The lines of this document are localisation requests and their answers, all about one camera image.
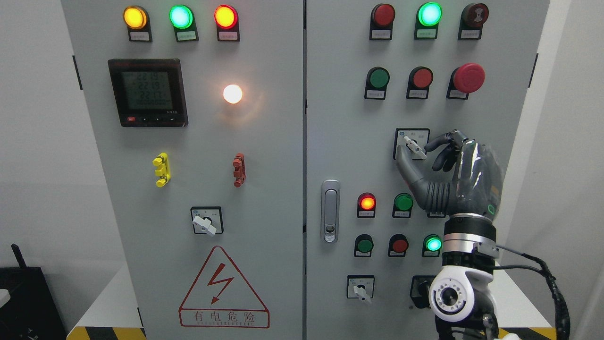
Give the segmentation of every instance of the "lightning bolt symbol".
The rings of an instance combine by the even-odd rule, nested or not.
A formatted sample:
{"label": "lightning bolt symbol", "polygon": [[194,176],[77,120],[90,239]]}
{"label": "lightning bolt symbol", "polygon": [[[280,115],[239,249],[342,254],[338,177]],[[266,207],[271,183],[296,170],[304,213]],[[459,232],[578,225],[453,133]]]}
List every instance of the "lightning bolt symbol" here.
{"label": "lightning bolt symbol", "polygon": [[221,263],[221,264],[220,264],[220,266],[218,266],[218,268],[217,268],[217,269],[216,269],[216,271],[214,272],[214,275],[213,275],[213,276],[212,276],[212,278],[210,279],[210,282],[208,282],[208,287],[212,286],[213,284],[219,284],[219,283],[222,283],[222,282],[226,282],[226,283],[227,283],[227,284],[225,284],[225,286],[224,286],[224,287],[222,287],[222,289],[220,290],[220,292],[218,293],[218,295],[216,295],[216,296],[212,297],[212,303],[211,303],[211,304],[214,304],[214,303],[216,303],[218,300],[220,300],[220,299],[218,298],[218,296],[220,296],[220,294],[222,294],[222,292],[224,292],[224,290],[226,289],[226,287],[227,287],[229,284],[231,284],[231,281],[232,281],[232,280],[235,278],[235,277],[232,277],[232,278],[228,278],[228,279],[224,279],[224,280],[214,281],[214,280],[216,279],[216,277],[217,277],[218,275],[220,275],[220,272],[221,272],[221,271],[222,271],[222,269],[224,269],[224,268],[225,268],[225,264],[224,264],[224,263]]}

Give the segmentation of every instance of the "black antenna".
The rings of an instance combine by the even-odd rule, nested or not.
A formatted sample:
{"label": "black antenna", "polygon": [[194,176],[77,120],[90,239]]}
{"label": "black antenna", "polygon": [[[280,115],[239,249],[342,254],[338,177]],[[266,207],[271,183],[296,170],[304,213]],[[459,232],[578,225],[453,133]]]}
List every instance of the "black antenna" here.
{"label": "black antenna", "polygon": [[11,248],[13,248],[14,257],[17,259],[17,263],[19,263],[19,268],[27,269],[27,265],[25,264],[25,260],[23,260],[23,255],[21,254],[21,250],[19,246],[16,244],[11,244]]}

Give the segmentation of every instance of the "yellow black hazard stripe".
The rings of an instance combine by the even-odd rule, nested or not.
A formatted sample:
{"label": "yellow black hazard stripe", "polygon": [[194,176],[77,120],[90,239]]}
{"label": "yellow black hazard stripe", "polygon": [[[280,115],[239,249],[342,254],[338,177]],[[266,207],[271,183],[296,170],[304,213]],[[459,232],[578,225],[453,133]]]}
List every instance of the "yellow black hazard stripe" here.
{"label": "yellow black hazard stripe", "polygon": [[509,333],[518,335],[522,340],[556,340],[555,328],[501,328],[499,337],[503,338]]}
{"label": "yellow black hazard stripe", "polygon": [[142,328],[76,327],[67,340],[146,340]]}
{"label": "yellow black hazard stripe", "polygon": [[[517,334],[522,340],[556,340],[553,328],[504,328],[499,329],[499,337],[509,333]],[[120,327],[76,327],[67,340],[146,340],[142,328]]]}

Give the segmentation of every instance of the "green indicator light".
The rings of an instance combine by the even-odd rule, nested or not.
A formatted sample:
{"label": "green indicator light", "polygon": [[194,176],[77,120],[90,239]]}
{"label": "green indicator light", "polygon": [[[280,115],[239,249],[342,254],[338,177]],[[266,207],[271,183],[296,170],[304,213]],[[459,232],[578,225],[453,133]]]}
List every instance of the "green indicator light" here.
{"label": "green indicator light", "polygon": [[431,252],[439,250],[442,245],[443,242],[437,236],[430,237],[426,240],[426,249]]}
{"label": "green indicator light", "polygon": [[390,76],[388,75],[388,72],[381,68],[378,68],[377,70],[371,73],[371,76],[369,76],[369,82],[375,88],[382,88],[386,86],[388,84],[388,81],[390,81]]}
{"label": "green indicator light", "polygon": [[394,199],[394,205],[398,210],[407,211],[413,207],[413,198],[409,194],[400,194]]}
{"label": "green indicator light", "polygon": [[187,6],[176,5],[170,10],[170,21],[181,30],[189,28],[193,23],[193,12]]}
{"label": "green indicator light", "polygon": [[373,242],[370,240],[362,240],[356,248],[362,253],[369,253],[373,249]]}
{"label": "green indicator light", "polygon": [[438,2],[427,2],[423,4],[417,12],[417,18],[420,24],[430,27],[438,24],[443,16],[443,10]]}

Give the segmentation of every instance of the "white glowing light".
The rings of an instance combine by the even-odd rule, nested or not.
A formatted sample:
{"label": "white glowing light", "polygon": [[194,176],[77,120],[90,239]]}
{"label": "white glowing light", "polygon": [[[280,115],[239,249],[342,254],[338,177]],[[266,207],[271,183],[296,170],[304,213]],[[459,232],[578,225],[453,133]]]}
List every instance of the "white glowing light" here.
{"label": "white glowing light", "polygon": [[239,85],[231,84],[222,91],[222,97],[224,97],[228,103],[237,104],[243,97],[243,90],[241,90]]}

